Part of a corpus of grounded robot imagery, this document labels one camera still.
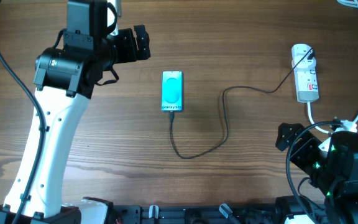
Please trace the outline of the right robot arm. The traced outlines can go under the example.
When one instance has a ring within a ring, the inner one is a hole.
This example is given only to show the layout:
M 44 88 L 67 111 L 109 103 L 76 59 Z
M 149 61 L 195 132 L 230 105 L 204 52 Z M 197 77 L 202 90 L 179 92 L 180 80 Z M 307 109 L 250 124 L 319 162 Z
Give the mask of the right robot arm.
M 311 129 L 329 125 L 333 131 L 327 151 Z M 358 223 L 358 133 L 349 130 L 350 122 L 334 119 L 308 127 L 302 124 L 282 123 L 278 127 L 276 148 L 287 151 L 287 181 L 296 202 L 308 218 L 317 219 L 307 209 L 295 189 L 290 166 L 294 164 L 306 173 L 313 187 L 325 196 L 325 212 L 330 223 Z

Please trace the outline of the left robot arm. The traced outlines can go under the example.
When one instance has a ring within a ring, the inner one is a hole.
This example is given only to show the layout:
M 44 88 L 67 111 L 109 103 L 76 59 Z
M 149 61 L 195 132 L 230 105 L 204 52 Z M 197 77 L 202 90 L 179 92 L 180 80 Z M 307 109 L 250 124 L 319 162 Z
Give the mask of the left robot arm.
M 119 223 L 108 200 L 64 203 L 62 186 L 75 131 L 104 72 L 150 57 L 144 25 L 118 29 L 119 1 L 69 1 L 67 26 L 35 61 L 32 125 L 0 223 Z

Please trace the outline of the Galaxy smartphone with teal screen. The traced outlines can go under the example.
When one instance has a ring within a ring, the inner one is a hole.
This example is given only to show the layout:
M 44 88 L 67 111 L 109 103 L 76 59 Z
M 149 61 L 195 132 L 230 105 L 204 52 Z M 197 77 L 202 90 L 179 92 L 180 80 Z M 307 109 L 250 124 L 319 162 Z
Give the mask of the Galaxy smartphone with teal screen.
M 183 72 L 162 72 L 162 111 L 183 110 Z

